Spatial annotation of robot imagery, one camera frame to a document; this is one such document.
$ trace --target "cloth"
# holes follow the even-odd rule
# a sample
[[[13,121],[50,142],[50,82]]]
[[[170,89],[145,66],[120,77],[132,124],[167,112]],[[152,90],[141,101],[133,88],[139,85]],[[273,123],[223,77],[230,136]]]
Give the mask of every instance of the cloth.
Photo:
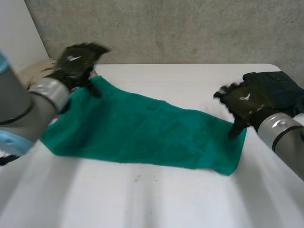
[[[55,155],[208,168],[225,175],[237,168],[246,131],[231,140],[232,123],[122,91],[100,76],[91,80],[102,98],[78,89],[70,109],[41,138]]]
[[[245,82],[260,85],[260,89],[274,104],[274,109],[294,117],[304,113],[304,89],[283,71],[249,73]]]

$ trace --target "beige cloth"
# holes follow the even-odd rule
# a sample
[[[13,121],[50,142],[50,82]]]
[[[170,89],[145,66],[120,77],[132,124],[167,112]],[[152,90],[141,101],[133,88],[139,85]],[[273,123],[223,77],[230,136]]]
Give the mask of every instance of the beige cloth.
[[[30,86],[36,84],[41,78],[51,74],[55,64],[54,59],[49,59],[31,65],[24,70],[17,73],[18,79],[23,86],[28,89]]]

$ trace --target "table surface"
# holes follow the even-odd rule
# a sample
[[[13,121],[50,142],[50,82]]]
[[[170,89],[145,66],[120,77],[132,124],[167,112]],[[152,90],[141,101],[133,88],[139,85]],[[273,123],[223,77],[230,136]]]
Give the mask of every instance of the table surface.
[[[212,95],[269,64],[97,65],[125,91],[233,121]],[[54,156],[38,142],[0,169],[1,228],[302,228],[304,183],[247,132],[237,170]]]

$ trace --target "gray wall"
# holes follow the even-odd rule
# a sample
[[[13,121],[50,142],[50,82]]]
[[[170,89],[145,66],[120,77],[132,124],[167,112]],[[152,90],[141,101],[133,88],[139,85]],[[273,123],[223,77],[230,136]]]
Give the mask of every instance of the gray wall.
[[[102,63],[270,63],[304,86],[304,0],[25,0],[50,57],[95,41]]]

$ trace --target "white logo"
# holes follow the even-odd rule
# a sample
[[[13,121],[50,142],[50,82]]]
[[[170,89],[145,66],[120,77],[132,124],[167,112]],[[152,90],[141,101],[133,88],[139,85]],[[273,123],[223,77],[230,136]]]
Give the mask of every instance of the white logo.
[[[251,95],[251,94],[248,94],[247,97],[242,97],[242,96],[241,96],[239,99],[240,99],[240,100],[243,100],[243,101],[244,101],[244,100],[245,100],[245,101],[248,101],[250,95]]]
[[[81,56],[78,56],[78,57],[74,57],[74,56],[68,56],[67,59],[71,62],[71,61],[74,61],[75,59],[78,59],[80,58]]]

